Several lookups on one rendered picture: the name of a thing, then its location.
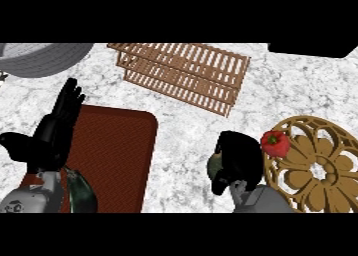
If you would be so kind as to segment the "brown wooden tiered shelf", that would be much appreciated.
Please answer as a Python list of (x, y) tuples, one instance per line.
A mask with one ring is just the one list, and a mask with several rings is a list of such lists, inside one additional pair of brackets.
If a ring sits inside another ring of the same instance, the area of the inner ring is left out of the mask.
[(123, 79), (228, 116), (250, 58), (202, 43), (109, 43)]

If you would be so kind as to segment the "red bell pepper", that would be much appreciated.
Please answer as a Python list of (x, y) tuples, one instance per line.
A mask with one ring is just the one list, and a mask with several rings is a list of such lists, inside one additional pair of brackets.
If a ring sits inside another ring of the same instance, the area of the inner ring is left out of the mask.
[(268, 131), (261, 139), (264, 152), (271, 157), (284, 158), (290, 150), (290, 140), (283, 131)]

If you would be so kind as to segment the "dark green squash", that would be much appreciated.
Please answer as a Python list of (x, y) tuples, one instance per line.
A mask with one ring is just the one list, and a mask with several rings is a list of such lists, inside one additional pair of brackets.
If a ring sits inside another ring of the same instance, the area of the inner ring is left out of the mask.
[(79, 170), (64, 167), (72, 213), (97, 213), (98, 198), (91, 184)]

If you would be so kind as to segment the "mottled green squash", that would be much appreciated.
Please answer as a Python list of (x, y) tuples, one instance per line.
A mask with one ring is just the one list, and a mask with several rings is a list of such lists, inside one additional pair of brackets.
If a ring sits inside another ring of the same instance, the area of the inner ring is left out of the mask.
[(222, 169), (222, 154), (213, 154), (208, 161), (208, 175), (210, 179), (216, 178), (216, 174)]

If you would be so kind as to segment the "black appliance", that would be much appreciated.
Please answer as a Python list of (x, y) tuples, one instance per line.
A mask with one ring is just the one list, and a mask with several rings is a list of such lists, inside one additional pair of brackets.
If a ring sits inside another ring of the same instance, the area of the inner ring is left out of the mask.
[(358, 43), (270, 43), (268, 50), (305, 56), (345, 58), (358, 47)]

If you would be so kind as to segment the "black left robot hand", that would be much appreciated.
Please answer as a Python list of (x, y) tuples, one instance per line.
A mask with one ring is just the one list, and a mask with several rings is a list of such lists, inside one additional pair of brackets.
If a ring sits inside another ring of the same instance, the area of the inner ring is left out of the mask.
[(44, 116), (35, 134), (0, 134), (0, 145), (11, 159), (27, 164), (29, 174), (58, 171), (66, 165), (85, 97), (78, 80), (69, 78), (52, 112)]

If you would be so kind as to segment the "grey round pot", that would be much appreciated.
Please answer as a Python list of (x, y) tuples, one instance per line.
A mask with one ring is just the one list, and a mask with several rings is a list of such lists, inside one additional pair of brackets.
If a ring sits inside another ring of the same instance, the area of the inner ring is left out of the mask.
[(72, 68), (92, 43), (0, 43), (0, 70), (21, 78), (42, 78)]

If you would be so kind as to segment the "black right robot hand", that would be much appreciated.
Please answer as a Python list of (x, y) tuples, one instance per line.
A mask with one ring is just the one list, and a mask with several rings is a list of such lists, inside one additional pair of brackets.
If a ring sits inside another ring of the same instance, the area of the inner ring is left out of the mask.
[(258, 140), (236, 131), (222, 131), (213, 154), (222, 154), (224, 169), (212, 180), (212, 192), (221, 196), (237, 181), (247, 182), (253, 191), (264, 176), (264, 154)]

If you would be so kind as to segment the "golden ornamental round trivet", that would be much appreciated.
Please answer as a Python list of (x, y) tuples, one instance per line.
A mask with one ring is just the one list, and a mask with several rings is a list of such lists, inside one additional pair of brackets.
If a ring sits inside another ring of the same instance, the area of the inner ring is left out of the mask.
[(358, 213), (358, 140), (329, 120), (293, 116), (272, 128), (290, 138), (284, 158), (264, 154), (267, 184), (296, 212)]

